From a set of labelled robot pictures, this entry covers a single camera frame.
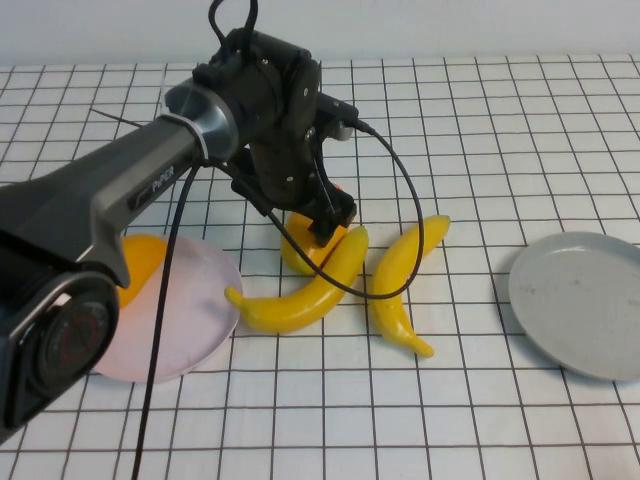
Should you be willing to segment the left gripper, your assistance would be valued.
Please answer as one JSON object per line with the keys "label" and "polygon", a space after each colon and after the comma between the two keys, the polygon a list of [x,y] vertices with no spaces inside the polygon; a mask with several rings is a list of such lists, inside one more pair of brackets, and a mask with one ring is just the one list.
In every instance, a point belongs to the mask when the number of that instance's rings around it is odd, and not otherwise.
{"label": "left gripper", "polygon": [[338,226],[347,228],[357,213],[354,198],[330,185],[320,168],[316,128],[301,132],[270,127],[247,137],[253,171],[247,175],[248,198],[266,211],[325,211],[311,216],[308,227],[325,247]]}

